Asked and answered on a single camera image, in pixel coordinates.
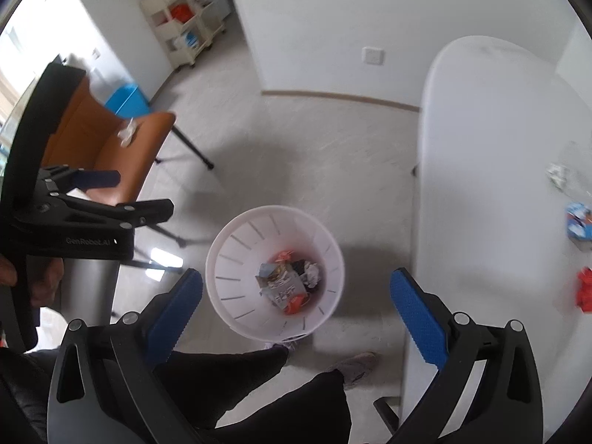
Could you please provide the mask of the person's left hand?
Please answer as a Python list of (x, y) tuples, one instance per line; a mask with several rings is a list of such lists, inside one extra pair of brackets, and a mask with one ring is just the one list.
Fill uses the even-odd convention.
[[(42, 276), (29, 284), (31, 306), (37, 309), (51, 306), (55, 300), (63, 276), (63, 260), (51, 259), (45, 266)], [(1, 257), (0, 281), (4, 287), (14, 287), (17, 284), (15, 267), (5, 257)]]

